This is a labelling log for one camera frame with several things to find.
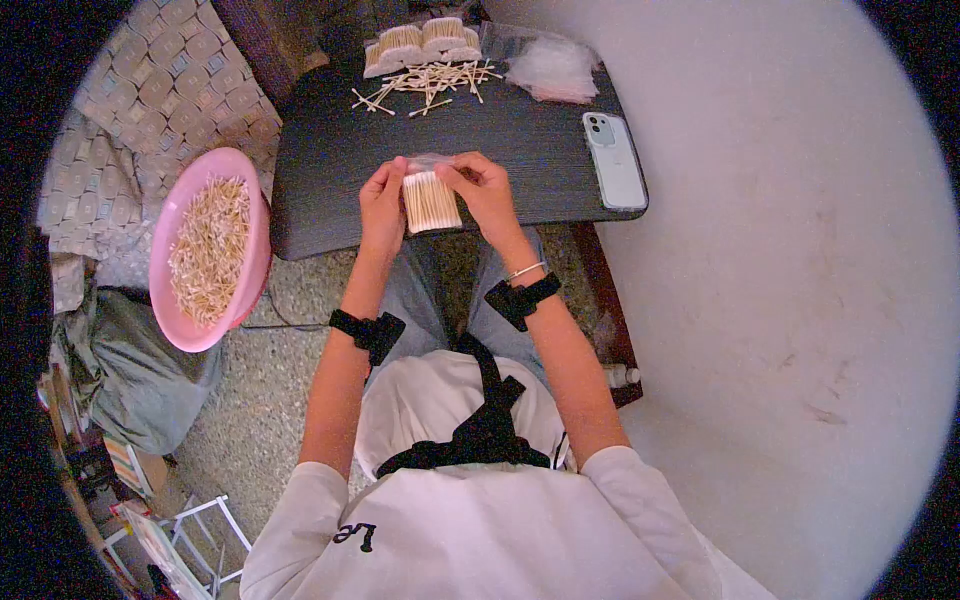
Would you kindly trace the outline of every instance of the smartphone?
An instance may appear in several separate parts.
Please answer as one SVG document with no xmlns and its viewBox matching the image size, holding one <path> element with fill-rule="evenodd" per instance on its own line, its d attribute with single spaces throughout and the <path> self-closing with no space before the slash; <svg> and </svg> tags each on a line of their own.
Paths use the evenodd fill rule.
<svg viewBox="0 0 960 600">
<path fill-rule="evenodd" d="M 603 206 L 610 210 L 646 209 L 647 189 L 626 122 L 603 112 L 585 112 L 583 122 Z"/>
</svg>

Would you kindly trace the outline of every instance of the gray pants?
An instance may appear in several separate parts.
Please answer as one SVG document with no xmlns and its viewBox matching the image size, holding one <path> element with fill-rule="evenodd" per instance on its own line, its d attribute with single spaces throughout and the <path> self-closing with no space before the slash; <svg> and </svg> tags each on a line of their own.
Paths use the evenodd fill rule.
<svg viewBox="0 0 960 600">
<path fill-rule="evenodd" d="M 543 260 L 543 245 L 537 231 L 524 228 L 534 251 Z M 433 350 L 449 350 L 450 343 L 437 309 L 437 257 L 429 238 L 404 240 L 387 280 L 380 312 L 389 312 L 406 324 L 403 334 L 387 354 L 383 364 L 373 369 L 368 385 L 397 358 L 423 356 Z M 483 299 L 500 280 L 506 278 L 500 255 L 486 242 L 473 284 L 467 331 L 494 356 L 517 361 L 547 386 L 543 364 L 529 333 L 520 333 Z"/>
</svg>

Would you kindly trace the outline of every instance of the white wall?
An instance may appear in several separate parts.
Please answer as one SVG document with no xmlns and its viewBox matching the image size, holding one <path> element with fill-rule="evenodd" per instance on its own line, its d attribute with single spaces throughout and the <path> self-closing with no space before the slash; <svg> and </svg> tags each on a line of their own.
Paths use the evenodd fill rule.
<svg viewBox="0 0 960 600">
<path fill-rule="evenodd" d="M 604 59 L 649 185 L 598 226 L 646 398 L 621 412 L 694 523 L 780 598 L 866 591 L 955 398 L 956 215 L 858 8 L 516 0 Z"/>
</svg>

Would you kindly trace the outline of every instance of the bracelet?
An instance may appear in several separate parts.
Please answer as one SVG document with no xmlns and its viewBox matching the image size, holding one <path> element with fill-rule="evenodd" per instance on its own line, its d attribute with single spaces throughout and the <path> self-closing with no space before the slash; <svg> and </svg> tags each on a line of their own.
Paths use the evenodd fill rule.
<svg viewBox="0 0 960 600">
<path fill-rule="evenodd" d="M 542 260 L 542 261 L 540 261 L 539 263 L 537 263 L 536 265 L 530 265 L 530 266 L 527 267 L 526 269 L 520 269 L 519 271 L 514 271 L 513 273 L 511 273 L 511 274 L 507 277 L 507 281 L 513 281 L 514 279 L 516 279 L 517 277 L 523 275 L 524 273 L 529 273 L 529 272 L 533 271 L 534 269 L 536 269 L 537 267 L 545 267 L 545 266 L 546 266 L 546 261 L 545 261 L 545 260 Z"/>
</svg>

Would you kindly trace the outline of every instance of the black letter print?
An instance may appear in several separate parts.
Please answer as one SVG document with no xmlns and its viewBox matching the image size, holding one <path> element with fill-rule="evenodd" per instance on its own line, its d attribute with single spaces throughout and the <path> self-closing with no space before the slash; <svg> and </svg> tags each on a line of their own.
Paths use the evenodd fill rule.
<svg viewBox="0 0 960 600">
<path fill-rule="evenodd" d="M 363 537 L 363 543 L 360 544 L 361 552 L 373 552 L 373 546 L 370 542 L 373 541 L 373 530 L 376 529 L 376 525 L 370 525 L 368 523 L 359 523 L 357 527 L 366 527 L 367 533 Z"/>
<path fill-rule="evenodd" d="M 343 543 L 344 541 L 347 541 L 350 536 L 359 532 L 361 527 L 366 527 L 367 533 L 363 537 L 363 543 L 360 544 L 360 551 L 373 552 L 373 546 L 371 545 L 371 542 L 373 541 L 373 530 L 376 529 L 376 525 L 370 525 L 369 523 L 344 525 L 340 528 L 339 533 L 333 536 L 333 543 Z"/>
</svg>

